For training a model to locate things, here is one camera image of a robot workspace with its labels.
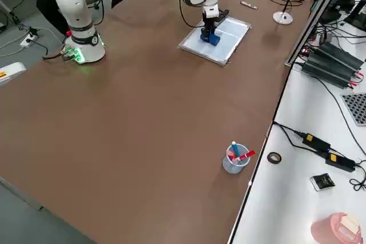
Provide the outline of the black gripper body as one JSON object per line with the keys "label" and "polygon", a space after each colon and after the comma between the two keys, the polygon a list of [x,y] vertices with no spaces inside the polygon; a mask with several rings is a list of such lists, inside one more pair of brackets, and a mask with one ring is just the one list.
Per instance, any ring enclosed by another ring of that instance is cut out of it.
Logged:
{"label": "black gripper body", "polygon": [[218,17],[208,18],[206,12],[202,13],[202,18],[204,22],[204,28],[207,30],[215,29],[219,26],[229,15],[230,10],[220,10]]}

